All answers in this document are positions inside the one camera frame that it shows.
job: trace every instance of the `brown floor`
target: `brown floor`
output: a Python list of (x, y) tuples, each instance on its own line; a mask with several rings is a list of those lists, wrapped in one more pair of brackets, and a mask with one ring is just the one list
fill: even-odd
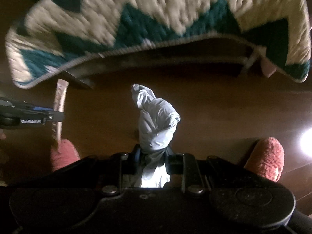
[[(29, 1), (1, 0), (0, 95), (37, 105), (53, 105), (57, 79), (22, 90), (10, 83), (4, 36), (11, 22)], [(209, 66), (131, 69), (97, 76), (96, 88), (68, 89), (63, 137), (76, 145), (82, 157), (131, 151), (138, 110), (130, 85), (140, 83), (172, 103), (180, 113), (172, 147), (198, 159), (218, 155), (233, 163), (244, 162), (258, 138), (274, 136), (285, 150), (280, 182), (295, 194), (298, 208), (312, 213), (312, 157), (304, 155), (299, 140), (312, 128), (312, 77), (296, 84), (281, 74), (265, 79), (251, 74), (236, 78), (212, 72)], [(12, 183), (50, 172), (51, 128), (6, 131), (0, 148), (9, 156), (4, 175)]]

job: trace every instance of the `metal screw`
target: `metal screw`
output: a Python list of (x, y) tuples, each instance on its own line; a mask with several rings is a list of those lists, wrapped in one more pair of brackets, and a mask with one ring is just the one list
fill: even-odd
[(188, 191), (194, 194), (200, 194), (204, 191), (204, 189), (199, 185), (191, 185), (188, 187)]
[(120, 154), (120, 159), (121, 160), (127, 160), (128, 159), (128, 153), (127, 152), (122, 152), (122, 153), (119, 153)]
[(146, 194), (140, 194), (139, 196), (141, 199), (146, 200), (149, 196)]
[(105, 195), (114, 195), (117, 193), (117, 191), (118, 191), (118, 188), (114, 185), (107, 185), (102, 188), (102, 192)]

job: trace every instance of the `white plastic bag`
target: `white plastic bag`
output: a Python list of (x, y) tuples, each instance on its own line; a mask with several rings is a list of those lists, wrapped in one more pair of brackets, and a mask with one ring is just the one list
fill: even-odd
[(137, 187), (163, 187), (170, 181), (161, 162), (165, 148), (172, 140), (180, 116), (170, 103), (157, 98), (154, 92), (142, 85), (132, 86), (132, 99), (141, 109), (138, 123), (142, 153), (146, 154), (141, 180)]

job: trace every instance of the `green and white rug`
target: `green and white rug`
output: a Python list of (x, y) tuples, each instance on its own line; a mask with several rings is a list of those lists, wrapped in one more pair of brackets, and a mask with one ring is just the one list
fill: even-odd
[(212, 37), (265, 46), (280, 71), (303, 82), (309, 31), (305, 0), (39, 0), (10, 28), (6, 47), (13, 81), (26, 89), (99, 54)]

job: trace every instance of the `bright light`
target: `bright light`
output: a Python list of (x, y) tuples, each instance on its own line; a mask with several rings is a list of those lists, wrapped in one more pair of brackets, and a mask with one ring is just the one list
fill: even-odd
[(303, 152), (312, 157), (312, 129), (302, 135), (300, 145)]

